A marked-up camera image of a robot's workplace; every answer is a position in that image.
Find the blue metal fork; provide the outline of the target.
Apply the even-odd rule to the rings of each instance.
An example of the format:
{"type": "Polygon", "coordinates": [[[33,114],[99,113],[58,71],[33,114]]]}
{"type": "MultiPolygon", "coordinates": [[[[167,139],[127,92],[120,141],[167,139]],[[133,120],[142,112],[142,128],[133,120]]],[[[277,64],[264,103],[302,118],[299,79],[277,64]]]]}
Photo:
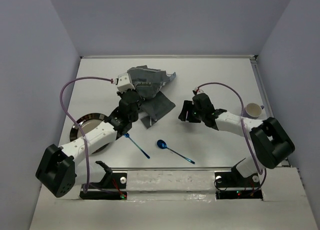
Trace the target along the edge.
{"type": "Polygon", "coordinates": [[[150,159],[150,156],[130,137],[129,133],[125,133],[124,137],[129,139],[142,153],[143,155],[147,158],[150,159]]]}

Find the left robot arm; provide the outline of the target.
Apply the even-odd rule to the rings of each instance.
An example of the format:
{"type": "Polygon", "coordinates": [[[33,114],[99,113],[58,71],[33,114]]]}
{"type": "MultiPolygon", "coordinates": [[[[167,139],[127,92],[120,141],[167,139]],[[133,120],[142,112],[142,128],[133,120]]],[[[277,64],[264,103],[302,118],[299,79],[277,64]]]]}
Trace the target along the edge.
{"type": "Polygon", "coordinates": [[[89,156],[124,136],[138,120],[141,105],[136,90],[118,95],[118,107],[85,136],[60,147],[52,144],[45,149],[35,176],[55,197],[66,195],[75,185],[109,185],[112,169],[102,161],[90,164],[89,156]]]}

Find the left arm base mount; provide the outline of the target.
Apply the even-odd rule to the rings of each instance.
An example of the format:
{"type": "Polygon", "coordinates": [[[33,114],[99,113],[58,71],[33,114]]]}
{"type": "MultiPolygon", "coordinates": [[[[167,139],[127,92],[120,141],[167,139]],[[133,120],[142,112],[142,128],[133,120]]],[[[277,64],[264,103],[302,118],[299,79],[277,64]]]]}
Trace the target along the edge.
{"type": "Polygon", "coordinates": [[[127,200],[127,173],[114,172],[111,176],[97,183],[90,183],[88,191],[80,189],[79,198],[82,200],[127,200]]]}

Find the purple ceramic mug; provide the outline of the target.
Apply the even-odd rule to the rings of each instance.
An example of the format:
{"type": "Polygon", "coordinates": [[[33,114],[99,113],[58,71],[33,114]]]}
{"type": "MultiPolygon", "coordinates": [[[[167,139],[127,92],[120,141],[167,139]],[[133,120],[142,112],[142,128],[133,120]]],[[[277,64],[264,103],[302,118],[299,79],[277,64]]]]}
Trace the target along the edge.
{"type": "Polygon", "coordinates": [[[244,108],[244,117],[250,119],[258,119],[265,107],[256,103],[249,103],[244,108]]]}

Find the dark patterned dinner plate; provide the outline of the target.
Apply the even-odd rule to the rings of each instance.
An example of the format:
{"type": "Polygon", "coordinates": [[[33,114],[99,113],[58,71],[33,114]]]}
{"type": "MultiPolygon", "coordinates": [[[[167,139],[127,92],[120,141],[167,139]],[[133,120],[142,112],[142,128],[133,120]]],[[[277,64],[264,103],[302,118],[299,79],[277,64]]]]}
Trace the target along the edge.
{"type": "MultiPolygon", "coordinates": [[[[107,116],[102,113],[89,113],[79,118],[76,122],[85,134],[96,128],[107,116]]],[[[73,124],[69,132],[69,141],[73,142],[82,136],[79,128],[73,124]]]]}

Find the grey striped cloth placemat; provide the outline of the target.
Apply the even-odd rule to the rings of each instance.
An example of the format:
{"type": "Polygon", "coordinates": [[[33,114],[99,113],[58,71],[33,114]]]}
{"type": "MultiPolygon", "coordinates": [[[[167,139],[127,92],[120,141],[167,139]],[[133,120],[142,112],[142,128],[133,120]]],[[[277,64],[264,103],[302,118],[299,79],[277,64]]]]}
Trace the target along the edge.
{"type": "Polygon", "coordinates": [[[161,89],[176,78],[176,73],[148,68],[147,65],[128,69],[127,73],[142,99],[140,112],[145,116],[141,122],[149,129],[176,107],[175,103],[162,93],[161,89]]]}

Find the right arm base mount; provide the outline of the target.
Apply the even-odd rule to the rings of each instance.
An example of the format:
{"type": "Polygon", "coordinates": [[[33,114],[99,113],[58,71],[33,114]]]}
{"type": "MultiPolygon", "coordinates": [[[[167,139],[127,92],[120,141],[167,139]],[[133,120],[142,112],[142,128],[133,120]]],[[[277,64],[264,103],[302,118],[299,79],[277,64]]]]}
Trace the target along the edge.
{"type": "Polygon", "coordinates": [[[213,183],[217,200],[263,199],[258,174],[252,174],[247,178],[243,178],[240,175],[237,179],[233,178],[233,176],[231,171],[215,173],[213,183]]]}

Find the blue metal spoon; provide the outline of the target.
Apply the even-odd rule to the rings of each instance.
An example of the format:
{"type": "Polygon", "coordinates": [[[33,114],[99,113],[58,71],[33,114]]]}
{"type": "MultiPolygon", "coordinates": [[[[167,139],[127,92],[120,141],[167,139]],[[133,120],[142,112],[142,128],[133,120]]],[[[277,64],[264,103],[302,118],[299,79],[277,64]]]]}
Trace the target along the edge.
{"type": "Polygon", "coordinates": [[[178,155],[179,157],[183,158],[184,160],[188,161],[189,163],[195,164],[195,162],[194,162],[193,160],[191,160],[191,159],[189,159],[189,158],[181,155],[180,153],[172,150],[171,148],[169,148],[168,145],[167,145],[167,143],[166,143],[164,140],[159,139],[159,140],[156,142],[156,145],[157,145],[160,149],[167,149],[167,150],[173,152],[174,154],[178,155]]]}

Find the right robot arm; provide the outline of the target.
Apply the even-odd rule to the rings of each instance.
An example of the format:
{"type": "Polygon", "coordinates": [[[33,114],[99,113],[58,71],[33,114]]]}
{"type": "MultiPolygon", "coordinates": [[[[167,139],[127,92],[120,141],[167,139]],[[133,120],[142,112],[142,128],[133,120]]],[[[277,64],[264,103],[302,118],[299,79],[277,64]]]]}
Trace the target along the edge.
{"type": "Polygon", "coordinates": [[[252,154],[231,169],[230,180],[236,186],[248,181],[258,169],[274,169],[295,151],[295,145],[281,124],[273,117],[266,120],[237,116],[225,109],[216,109],[205,93],[185,100],[178,119],[204,123],[206,127],[230,132],[245,138],[253,146],[252,154]]]}

